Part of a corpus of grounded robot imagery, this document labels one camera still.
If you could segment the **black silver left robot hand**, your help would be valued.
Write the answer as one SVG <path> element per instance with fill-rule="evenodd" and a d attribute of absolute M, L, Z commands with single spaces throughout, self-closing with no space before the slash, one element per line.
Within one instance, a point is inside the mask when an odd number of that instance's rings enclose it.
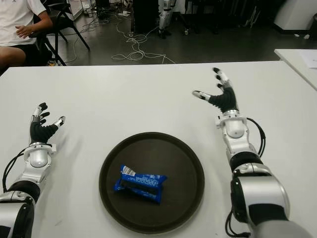
<path fill-rule="evenodd" d="M 61 116 L 57 121 L 50 125 L 44 125 L 46 123 L 46 117 L 50 115 L 50 112 L 45 112 L 48 109 L 46 103 L 41 103 L 36 106 L 30 120 L 29 129 L 29 144 L 44 143 L 57 132 L 57 130 L 64 125 L 66 116 Z"/>

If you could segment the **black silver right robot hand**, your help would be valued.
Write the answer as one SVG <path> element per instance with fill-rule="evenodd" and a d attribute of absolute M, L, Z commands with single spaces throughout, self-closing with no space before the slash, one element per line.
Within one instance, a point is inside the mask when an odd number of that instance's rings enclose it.
<path fill-rule="evenodd" d="M 222 91 L 222 94 L 210 95 L 198 90 L 194 90 L 192 94 L 195 97 L 207 101 L 213 106 L 219 108 L 222 113 L 230 110 L 238 111 L 237 100 L 230 79 L 221 69 L 213 67 L 212 70 L 215 73 L 215 78 L 219 81 L 217 87 Z"/>

